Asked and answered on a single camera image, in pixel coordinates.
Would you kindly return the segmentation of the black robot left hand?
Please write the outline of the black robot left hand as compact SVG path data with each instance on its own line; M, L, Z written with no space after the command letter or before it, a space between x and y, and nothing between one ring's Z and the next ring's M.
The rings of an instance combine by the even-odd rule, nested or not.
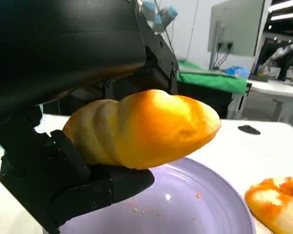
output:
M91 166L61 130L37 133L40 104L117 78L153 75L177 93L178 62L134 0L0 0L0 182L47 234L131 198L149 170Z

